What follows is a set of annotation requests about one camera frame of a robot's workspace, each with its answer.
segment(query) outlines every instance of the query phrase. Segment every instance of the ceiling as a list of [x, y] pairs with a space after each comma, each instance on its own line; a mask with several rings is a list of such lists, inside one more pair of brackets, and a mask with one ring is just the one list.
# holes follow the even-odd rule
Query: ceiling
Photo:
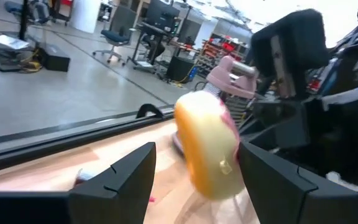
[[[183, 4], [183, 0], [173, 1]], [[247, 25], [253, 32], [293, 11], [313, 8], [323, 15], [330, 46], [358, 25], [358, 0], [186, 0], [186, 3], [206, 17], [223, 18], [240, 27]]]

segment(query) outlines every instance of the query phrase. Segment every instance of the white wall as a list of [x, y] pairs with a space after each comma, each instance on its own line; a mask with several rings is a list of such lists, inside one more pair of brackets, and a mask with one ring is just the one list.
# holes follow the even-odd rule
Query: white wall
[[200, 31], [198, 31], [198, 35], [196, 37], [196, 40], [194, 41], [195, 49], [200, 49], [203, 47], [203, 40], [209, 39], [212, 32], [215, 30], [217, 23], [218, 23], [218, 21], [216, 19], [212, 19], [210, 21], [204, 21], [201, 24]]
[[[183, 20], [185, 18], [186, 13], [187, 13], [187, 11], [189, 9], [188, 8], [182, 8], [177, 3], [174, 3], [173, 7], [179, 10], [179, 18]], [[194, 10], [190, 11], [188, 19], [191, 20], [191, 21], [197, 22], [198, 24], [202, 24], [203, 21], [205, 20], [205, 18], [200, 13], [197, 13]]]

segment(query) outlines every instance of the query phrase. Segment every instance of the wooden table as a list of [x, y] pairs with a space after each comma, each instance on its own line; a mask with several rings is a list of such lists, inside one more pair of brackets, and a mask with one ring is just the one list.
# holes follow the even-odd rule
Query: wooden table
[[176, 130], [167, 121], [0, 170], [0, 190], [69, 190], [80, 169], [101, 172], [139, 146], [156, 142], [155, 202], [149, 203], [144, 223], [259, 223], [246, 190], [236, 197], [242, 222], [233, 199], [210, 202], [195, 191], [183, 159], [171, 146]]
[[181, 50], [184, 50], [184, 51], [187, 51], [187, 52], [193, 52], [193, 53], [195, 53], [195, 55], [197, 55], [200, 52], [199, 50], [196, 50], [193, 47], [192, 48], [186, 47], [186, 45], [184, 43], [180, 43], [180, 42], [177, 42], [177, 41], [174, 41], [174, 40], [171, 40], [169, 42], [169, 44], [175, 47], [175, 50], [173, 52], [172, 57], [173, 56], [178, 57]]

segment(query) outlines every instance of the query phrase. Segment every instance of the black cable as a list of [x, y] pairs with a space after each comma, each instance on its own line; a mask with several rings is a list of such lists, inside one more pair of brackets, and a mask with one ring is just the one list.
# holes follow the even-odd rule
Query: black cable
[[200, 90], [202, 90], [203, 88], [205, 88], [207, 82], [203, 82], [203, 81], [198, 82], [198, 83], [194, 86], [194, 91], [198, 91], [198, 90], [199, 90], [199, 89], [197, 88], [199, 84], [204, 84], [204, 86], [200, 89]]

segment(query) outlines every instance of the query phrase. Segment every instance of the concrete floor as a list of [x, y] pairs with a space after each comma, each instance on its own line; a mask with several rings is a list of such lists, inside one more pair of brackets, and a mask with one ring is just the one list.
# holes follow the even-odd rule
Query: concrete floor
[[[18, 31], [14, 16], [3, 8], [0, 0], [0, 30]], [[93, 57], [92, 51], [110, 49], [100, 38], [102, 24], [94, 34], [87, 34], [63, 23], [46, 27], [47, 42], [59, 46], [71, 58], [68, 73], [43, 69], [37, 73], [0, 73], [0, 136], [22, 133], [68, 123], [86, 121], [115, 114], [136, 111], [144, 103], [155, 106], [174, 104], [194, 87], [195, 78], [186, 88], [160, 81], [155, 75], [122, 67], [107, 56]], [[40, 37], [42, 29], [31, 27], [29, 34]], [[133, 54], [132, 45], [117, 52]], [[164, 59], [171, 55], [164, 52]]]

